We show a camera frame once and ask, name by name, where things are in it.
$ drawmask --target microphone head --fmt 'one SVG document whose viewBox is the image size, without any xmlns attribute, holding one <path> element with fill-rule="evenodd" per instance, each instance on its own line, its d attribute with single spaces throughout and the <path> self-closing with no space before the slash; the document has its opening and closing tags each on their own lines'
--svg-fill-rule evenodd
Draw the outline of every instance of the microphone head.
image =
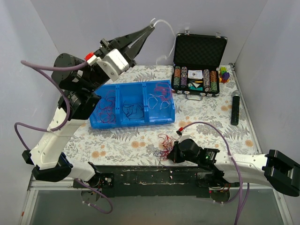
<svg viewBox="0 0 300 225">
<path fill-rule="evenodd" d="M 240 92 L 238 90 L 235 90 L 233 93 L 232 93 L 232 97 L 233 96 L 239 96 L 240 97 Z"/>
</svg>

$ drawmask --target gray floor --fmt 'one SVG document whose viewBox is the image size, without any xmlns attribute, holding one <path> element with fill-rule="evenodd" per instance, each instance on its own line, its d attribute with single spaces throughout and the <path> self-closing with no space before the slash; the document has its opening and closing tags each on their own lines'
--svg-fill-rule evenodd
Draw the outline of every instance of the gray floor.
<svg viewBox="0 0 300 225">
<path fill-rule="evenodd" d="M 236 200 L 221 206 L 192 196 L 116 197 L 112 201 L 114 211 L 104 215 L 82 204 L 80 191 L 39 191 L 30 224 L 232 225 L 238 204 Z M 104 199 L 98 202 L 107 209 Z M 254 224 L 283 224 L 272 189 L 250 191 L 239 225 Z"/>
</svg>

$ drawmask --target tabletop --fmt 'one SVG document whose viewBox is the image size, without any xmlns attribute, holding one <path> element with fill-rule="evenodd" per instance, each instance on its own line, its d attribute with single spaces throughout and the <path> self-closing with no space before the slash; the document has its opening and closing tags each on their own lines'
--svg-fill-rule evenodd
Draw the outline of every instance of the tabletop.
<svg viewBox="0 0 300 225">
<path fill-rule="evenodd" d="M 157 152 L 164 147 L 159 134 L 178 139 L 176 131 L 191 122 L 204 121 L 217 127 L 229 143 L 231 153 L 258 154 L 247 113 L 240 102 L 238 126 L 232 126 L 232 92 L 237 90 L 230 66 L 223 66 L 230 73 L 228 83 L 220 83 L 218 97 L 204 97 L 202 101 L 187 100 L 185 95 L 173 93 L 175 122 L 167 125 L 92 129 L 87 120 L 64 148 L 65 154 L 82 162 L 95 165 L 159 165 Z M 172 66 L 135 66 L 115 83 L 170 80 Z M 226 150 L 225 143 L 211 127 L 194 124 L 187 128 L 191 138 L 203 148 Z M 163 165 L 175 165 L 171 160 Z M 176 165 L 194 165 L 184 162 Z"/>
</svg>

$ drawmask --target white wall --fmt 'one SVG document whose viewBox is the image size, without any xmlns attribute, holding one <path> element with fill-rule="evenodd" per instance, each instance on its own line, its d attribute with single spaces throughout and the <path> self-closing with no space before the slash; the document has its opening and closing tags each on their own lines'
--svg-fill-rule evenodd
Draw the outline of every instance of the white wall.
<svg viewBox="0 0 300 225">
<path fill-rule="evenodd" d="M 268 0 L 237 61 L 251 120 L 264 152 L 300 162 L 300 2 Z M 300 198 L 285 198 L 295 225 Z"/>
<path fill-rule="evenodd" d="M 58 51 L 30 0 L 0 0 L 0 224 L 19 223 L 32 166 L 22 159 L 14 123 L 46 127 L 59 94 L 21 59 L 51 65 Z M 33 147 L 39 132 L 21 129 Z"/>
<path fill-rule="evenodd" d="M 103 38 L 116 38 L 147 26 L 152 18 L 167 20 L 175 32 L 229 38 L 222 63 L 235 62 L 267 0 L 31 0 L 60 53 L 83 58 Z M 155 65 L 167 55 L 173 36 L 158 24 L 137 57 Z M 161 64 L 171 64 L 173 57 Z"/>
</svg>

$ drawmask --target red button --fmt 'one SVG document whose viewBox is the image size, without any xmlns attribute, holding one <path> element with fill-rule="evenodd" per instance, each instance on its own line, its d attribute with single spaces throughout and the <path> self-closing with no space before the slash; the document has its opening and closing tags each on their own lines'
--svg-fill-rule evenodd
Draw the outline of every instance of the red button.
<svg viewBox="0 0 300 225">
<path fill-rule="evenodd" d="M 91 52 L 91 53 L 87 54 L 87 56 L 84 57 L 84 59 L 87 61 L 87 60 L 89 60 L 90 58 L 92 58 L 93 55 L 94 55 L 94 53 Z"/>
</svg>

